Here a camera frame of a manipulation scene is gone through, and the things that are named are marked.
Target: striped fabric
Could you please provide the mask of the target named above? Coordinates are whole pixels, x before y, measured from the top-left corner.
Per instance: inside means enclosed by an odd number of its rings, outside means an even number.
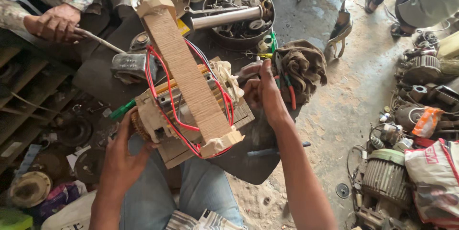
[[[185,213],[175,210],[169,220],[166,230],[246,230],[247,228],[237,226],[226,220],[224,217],[208,209],[204,211],[201,218],[194,219]]]

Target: gear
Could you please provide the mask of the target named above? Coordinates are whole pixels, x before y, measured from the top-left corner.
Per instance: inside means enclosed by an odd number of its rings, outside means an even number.
[[[143,127],[138,111],[131,115],[131,121],[134,124],[135,131],[142,137],[143,140],[151,140],[150,135],[146,132],[145,128]]]

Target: brown cloth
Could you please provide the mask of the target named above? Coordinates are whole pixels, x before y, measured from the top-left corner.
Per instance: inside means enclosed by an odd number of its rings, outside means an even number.
[[[276,53],[283,57],[281,60],[282,73],[286,72],[290,75],[297,104],[303,105],[309,102],[318,82],[322,86],[327,84],[327,75],[325,74],[327,62],[324,54],[310,42],[304,39],[295,40],[276,49],[273,54],[274,64]],[[280,79],[282,98],[284,102],[291,102],[284,76],[280,75]]]

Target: dirty floor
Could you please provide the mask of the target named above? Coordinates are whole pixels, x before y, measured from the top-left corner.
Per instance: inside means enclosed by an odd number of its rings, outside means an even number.
[[[301,140],[312,143],[305,150],[340,229],[344,228],[344,220],[352,211],[352,200],[341,199],[335,192],[337,184],[349,184],[347,152],[353,145],[365,144],[370,123],[376,123],[384,106],[389,104],[390,91],[395,87],[394,65],[402,52],[412,47],[410,38],[393,40],[389,34],[393,21],[383,4],[374,14],[368,15],[364,12],[364,3],[364,0],[346,1],[354,24],[346,39],[344,56],[328,60],[328,84],[318,88],[296,119]],[[394,10],[395,0],[385,0],[385,3],[389,10]],[[285,208],[287,195],[281,163],[259,186],[229,174],[228,180],[240,213],[253,229],[280,230],[283,226],[286,230],[296,229]],[[263,202],[266,197],[271,199],[269,204]]]

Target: red and white bag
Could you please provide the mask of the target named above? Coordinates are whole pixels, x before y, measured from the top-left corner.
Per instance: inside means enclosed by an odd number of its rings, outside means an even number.
[[[459,229],[459,143],[439,139],[425,149],[405,150],[405,166],[416,185],[416,209],[424,223]]]

